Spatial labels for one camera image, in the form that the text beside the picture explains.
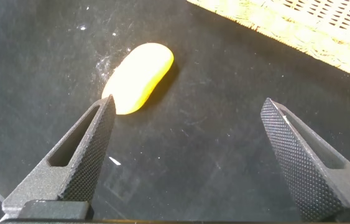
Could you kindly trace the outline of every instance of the black table surface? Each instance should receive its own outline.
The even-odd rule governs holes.
[[[350,160],[337,68],[186,1],[0,1],[0,194],[146,42],[175,62],[140,111],[117,116],[96,218],[299,220],[260,120],[268,97]]]

